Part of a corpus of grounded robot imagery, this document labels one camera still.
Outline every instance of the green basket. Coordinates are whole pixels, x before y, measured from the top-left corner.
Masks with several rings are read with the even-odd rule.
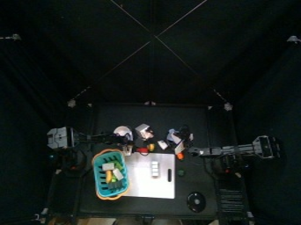
[[[121,173],[124,175],[124,179],[122,187],[110,189],[109,184],[106,183],[106,171],[102,170],[102,165],[114,160],[117,160],[122,166]],[[98,197],[102,200],[117,200],[128,192],[130,186],[124,153],[118,149],[104,150],[93,158],[93,169]]]

